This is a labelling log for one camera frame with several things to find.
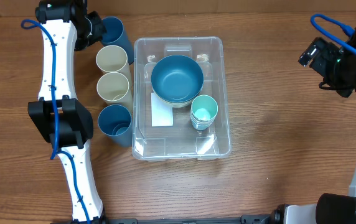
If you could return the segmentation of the cream tall cup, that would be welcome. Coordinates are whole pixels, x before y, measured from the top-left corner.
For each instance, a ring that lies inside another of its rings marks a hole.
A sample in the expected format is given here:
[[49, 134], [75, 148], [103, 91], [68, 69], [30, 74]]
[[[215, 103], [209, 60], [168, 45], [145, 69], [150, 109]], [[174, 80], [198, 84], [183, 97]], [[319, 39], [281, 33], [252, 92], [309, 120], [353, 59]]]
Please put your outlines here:
[[133, 112], [133, 96], [129, 80], [118, 72], [104, 74], [96, 85], [98, 95], [107, 105], [119, 104]]
[[108, 45], [99, 50], [96, 55], [96, 65], [103, 74], [118, 72], [123, 74], [132, 84], [132, 76], [129, 68], [126, 51], [117, 45]]

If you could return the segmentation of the dark blue bowl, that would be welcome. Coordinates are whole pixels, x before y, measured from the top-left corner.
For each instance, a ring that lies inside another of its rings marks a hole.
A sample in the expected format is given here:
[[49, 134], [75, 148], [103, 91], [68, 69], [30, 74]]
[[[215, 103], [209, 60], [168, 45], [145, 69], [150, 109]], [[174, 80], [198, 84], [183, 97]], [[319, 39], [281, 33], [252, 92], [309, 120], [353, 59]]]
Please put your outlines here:
[[185, 55], [170, 55], [161, 59], [151, 72], [151, 85], [160, 99], [174, 104], [195, 98], [204, 85], [200, 65]]

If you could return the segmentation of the mint green small cup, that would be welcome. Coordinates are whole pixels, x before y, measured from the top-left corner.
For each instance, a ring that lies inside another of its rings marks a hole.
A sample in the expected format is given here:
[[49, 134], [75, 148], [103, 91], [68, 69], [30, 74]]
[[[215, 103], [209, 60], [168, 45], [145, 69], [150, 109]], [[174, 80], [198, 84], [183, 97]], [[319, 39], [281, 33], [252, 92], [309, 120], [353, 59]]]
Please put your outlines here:
[[214, 120], [218, 113], [218, 103], [209, 95], [199, 95], [192, 101], [191, 113], [199, 121]]

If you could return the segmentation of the light blue small cup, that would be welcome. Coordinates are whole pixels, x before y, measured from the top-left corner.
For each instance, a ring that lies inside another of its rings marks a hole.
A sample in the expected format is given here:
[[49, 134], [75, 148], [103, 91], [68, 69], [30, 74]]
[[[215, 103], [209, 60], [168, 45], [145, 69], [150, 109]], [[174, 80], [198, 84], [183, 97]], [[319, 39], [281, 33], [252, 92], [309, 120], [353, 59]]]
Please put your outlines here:
[[196, 130], [203, 131], [211, 126], [210, 123], [200, 124], [200, 123], [192, 123], [193, 127]]

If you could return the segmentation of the pink small cup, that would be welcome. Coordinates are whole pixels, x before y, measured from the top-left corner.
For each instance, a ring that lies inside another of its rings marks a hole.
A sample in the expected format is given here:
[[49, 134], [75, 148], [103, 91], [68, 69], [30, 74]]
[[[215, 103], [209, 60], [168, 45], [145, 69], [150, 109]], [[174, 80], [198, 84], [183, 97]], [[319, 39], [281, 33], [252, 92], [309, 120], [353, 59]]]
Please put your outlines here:
[[211, 125], [215, 120], [215, 117], [210, 116], [209, 114], [200, 114], [200, 116], [196, 116], [192, 113], [190, 117], [191, 120], [198, 125]]

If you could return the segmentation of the grey small cup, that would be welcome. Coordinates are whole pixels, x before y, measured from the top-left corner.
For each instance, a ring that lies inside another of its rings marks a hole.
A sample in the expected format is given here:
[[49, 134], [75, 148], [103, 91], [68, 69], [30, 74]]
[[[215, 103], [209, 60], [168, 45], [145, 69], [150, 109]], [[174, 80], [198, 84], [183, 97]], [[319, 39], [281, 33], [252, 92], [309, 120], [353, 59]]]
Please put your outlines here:
[[213, 119], [201, 120], [197, 118], [191, 118], [192, 125], [195, 129], [204, 130], [207, 129], [213, 122]]

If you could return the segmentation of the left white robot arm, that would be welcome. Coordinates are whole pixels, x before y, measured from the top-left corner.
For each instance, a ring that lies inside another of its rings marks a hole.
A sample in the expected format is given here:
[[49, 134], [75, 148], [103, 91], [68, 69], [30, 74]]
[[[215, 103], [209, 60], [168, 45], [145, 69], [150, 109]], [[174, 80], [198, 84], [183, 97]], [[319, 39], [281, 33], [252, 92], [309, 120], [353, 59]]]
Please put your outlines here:
[[25, 30], [39, 28], [44, 43], [42, 84], [29, 117], [52, 146], [50, 158], [63, 165], [72, 199], [71, 223], [108, 223], [98, 195], [90, 159], [94, 126], [91, 113], [75, 91], [74, 53], [101, 40], [105, 27], [86, 1], [40, 1], [35, 20], [24, 19]]

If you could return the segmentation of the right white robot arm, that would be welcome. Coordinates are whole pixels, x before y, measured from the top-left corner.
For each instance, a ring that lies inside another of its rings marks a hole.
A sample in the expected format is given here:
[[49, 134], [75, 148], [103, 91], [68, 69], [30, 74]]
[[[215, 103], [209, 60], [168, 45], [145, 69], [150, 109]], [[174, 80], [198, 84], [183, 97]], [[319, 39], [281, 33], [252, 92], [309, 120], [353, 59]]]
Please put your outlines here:
[[[320, 87], [348, 97], [356, 91], [356, 55], [318, 37], [299, 58], [323, 80]], [[280, 205], [263, 223], [356, 223], [356, 167], [348, 195], [322, 194], [310, 205]]]

